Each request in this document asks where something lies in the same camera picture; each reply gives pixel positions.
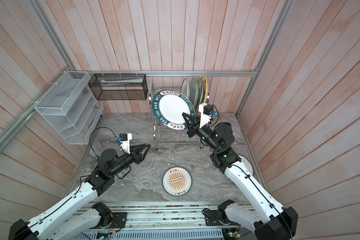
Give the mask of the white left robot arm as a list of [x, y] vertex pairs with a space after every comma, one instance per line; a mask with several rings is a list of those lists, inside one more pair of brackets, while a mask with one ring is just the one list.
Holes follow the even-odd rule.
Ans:
[[118, 155], [107, 149], [97, 158], [97, 166], [85, 180], [57, 204], [27, 222], [18, 220], [9, 232], [10, 240], [69, 240], [90, 228], [108, 229], [113, 224], [112, 211], [103, 203], [94, 204], [85, 213], [71, 217], [84, 205], [103, 194], [123, 170], [140, 164], [150, 145], [131, 146], [129, 152]]

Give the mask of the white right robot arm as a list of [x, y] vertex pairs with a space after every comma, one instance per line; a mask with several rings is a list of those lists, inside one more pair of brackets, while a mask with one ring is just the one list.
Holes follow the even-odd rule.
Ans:
[[231, 222], [253, 232], [259, 240], [291, 240], [296, 234], [298, 213], [285, 208], [250, 174], [231, 144], [235, 140], [230, 123], [221, 122], [211, 129], [202, 125], [200, 117], [182, 114], [191, 138], [198, 136], [213, 152], [210, 158], [216, 168], [226, 175], [244, 194], [255, 209], [240, 207], [232, 200], [218, 206], [218, 220]]

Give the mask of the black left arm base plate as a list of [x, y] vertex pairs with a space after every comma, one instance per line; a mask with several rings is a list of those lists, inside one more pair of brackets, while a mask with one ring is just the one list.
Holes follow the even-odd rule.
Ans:
[[127, 216], [127, 212], [107, 213], [101, 217], [99, 226], [111, 229], [123, 229], [126, 226]]

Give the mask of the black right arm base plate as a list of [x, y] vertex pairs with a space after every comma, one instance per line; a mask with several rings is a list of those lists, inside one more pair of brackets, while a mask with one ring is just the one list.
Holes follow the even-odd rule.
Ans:
[[202, 210], [207, 226], [239, 226], [238, 223], [232, 222], [226, 218], [219, 210], [205, 208]]

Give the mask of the dark-rim lettered white plate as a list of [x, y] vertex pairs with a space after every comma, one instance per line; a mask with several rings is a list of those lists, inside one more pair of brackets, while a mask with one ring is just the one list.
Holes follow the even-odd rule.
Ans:
[[187, 129], [182, 113], [196, 115], [191, 101], [175, 90], [157, 92], [152, 100], [152, 112], [162, 125], [176, 131]]

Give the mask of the cream plate with berry sprigs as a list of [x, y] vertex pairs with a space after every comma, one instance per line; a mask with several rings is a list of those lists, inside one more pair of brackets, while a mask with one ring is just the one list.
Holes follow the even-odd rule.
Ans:
[[201, 103], [202, 101], [202, 98], [203, 98], [203, 81], [201, 78], [198, 78], [197, 79], [197, 84], [198, 84], [198, 97], [197, 97], [197, 100], [196, 100], [196, 107], [199, 106], [199, 104]]

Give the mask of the cat and stars orange-rim plate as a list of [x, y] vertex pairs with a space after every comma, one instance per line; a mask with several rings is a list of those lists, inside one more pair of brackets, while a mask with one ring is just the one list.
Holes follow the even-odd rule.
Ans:
[[201, 74], [200, 76], [201, 82], [202, 82], [202, 93], [200, 97], [199, 104], [205, 103], [208, 95], [208, 81], [206, 74]]

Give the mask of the pale green plate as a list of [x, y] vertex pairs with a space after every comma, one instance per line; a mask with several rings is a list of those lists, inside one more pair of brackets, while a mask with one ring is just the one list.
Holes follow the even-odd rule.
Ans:
[[200, 97], [201, 81], [197, 78], [192, 78], [189, 84], [189, 100], [192, 102], [194, 108], [197, 107]]

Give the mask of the white plate with flower outline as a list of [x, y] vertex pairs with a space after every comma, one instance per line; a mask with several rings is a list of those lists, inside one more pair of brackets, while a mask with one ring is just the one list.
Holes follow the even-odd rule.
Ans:
[[184, 78], [182, 86], [181, 86], [181, 93], [186, 96], [187, 98], [189, 98], [189, 81], [187, 78]]

